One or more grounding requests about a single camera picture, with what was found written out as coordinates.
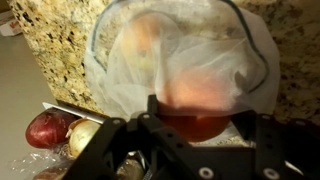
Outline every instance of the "kitchen counter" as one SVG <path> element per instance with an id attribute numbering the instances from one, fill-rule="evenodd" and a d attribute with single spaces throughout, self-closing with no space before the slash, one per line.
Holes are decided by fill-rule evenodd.
<path id="1" fill-rule="evenodd" d="M 87 35 L 108 0 L 8 0 L 57 100 L 95 112 L 84 80 Z M 281 82 L 276 117 L 320 125 L 320 1 L 235 0 L 260 15 L 278 45 Z"/>

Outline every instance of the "red onion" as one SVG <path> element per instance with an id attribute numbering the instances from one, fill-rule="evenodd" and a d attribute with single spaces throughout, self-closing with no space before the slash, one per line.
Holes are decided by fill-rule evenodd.
<path id="1" fill-rule="evenodd" d="M 76 120 L 72 114 L 50 108 L 33 119 L 26 130 L 28 143 L 36 148 L 50 149 L 67 141 L 69 125 Z"/>

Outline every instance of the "onion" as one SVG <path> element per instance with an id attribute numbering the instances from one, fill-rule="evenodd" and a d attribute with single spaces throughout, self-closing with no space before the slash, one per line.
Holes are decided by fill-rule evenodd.
<path id="1" fill-rule="evenodd" d="M 73 161 L 60 162 L 59 165 L 49 167 L 33 177 L 33 180 L 62 180 Z"/>
<path id="2" fill-rule="evenodd" d="M 141 164 L 135 159 L 126 159 L 117 170 L 117 179 L 141 180 L 144 177 L 144 170 Z"/>
<path id="3" fill-rule="evenodd" d="M 25 136 L 36 148 L 51 149 L 67 141 L 69 125 L 76 117 L 59 109 L 50 108 L 39 114 L 29 124 Z"/>
<path id="4" fill-rule="evenodd" d="M 77 158 L 99 128 L 100 124 L 87 119 L 80 119 L 70 124 L 67 137 L 70 137 L 71 156 Z"/>

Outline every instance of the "screw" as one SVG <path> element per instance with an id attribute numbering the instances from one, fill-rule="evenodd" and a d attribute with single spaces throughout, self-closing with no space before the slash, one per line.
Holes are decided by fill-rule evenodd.
<path id="1" fill-rule="evenodd" d="M 199 169 L 199 175 L 203 179 L 212 179 L 214 177 L 213 171 L 208 167 L 202 167 Z"/>
<path id="2" fill-rule="evenodd" d="M 121 121 L 120 121 L 119 119 L 115 119 L 115 120 L 113 120 L 112 122 L 113 122 L 113 124 L 115 124 L 115 125 L 117 125 L 117 124 L 120 124 L 120 123 L 121 123 Z"/>
<path id="3" fill-rule="evenodd" d="M 263 118 L 263 119 L 270 119 L 270 116 L 268 116 L 268 115 L 262 115 L 262 118 Z"/>
<path id="4" fill-rule="evenodd" d="M 142 117 L 143 117 L 144 119 L 149 119 L 149 118 L 150 118 L 150 115 L 149 115 L 149 114 L 144 114 Z"/>
<path id="5" fill-rule="evenodd" d="M 303 121 L 296 121 L 296 124 L 300 125 L 300 126 L 305 126 L 306 123 Z"/>
<path id="6" fill-rule="evenodd" d="M 270 180 L 278 180 L 280 179 L 279 173 L 272 168 L 265 168 L 263 170 L 264 175 Z"/>

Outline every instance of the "mesh bag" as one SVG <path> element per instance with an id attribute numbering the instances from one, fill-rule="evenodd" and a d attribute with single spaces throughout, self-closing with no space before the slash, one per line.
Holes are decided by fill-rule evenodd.
<path id="1" fill-rule="evenodd" d="M 272 113 L 279 53 L 259 16 L 220 0 L 112 2 L 87 42 L 85 72 L 97 105 L 129 119 L 156 94 L 160 113 Z"/>

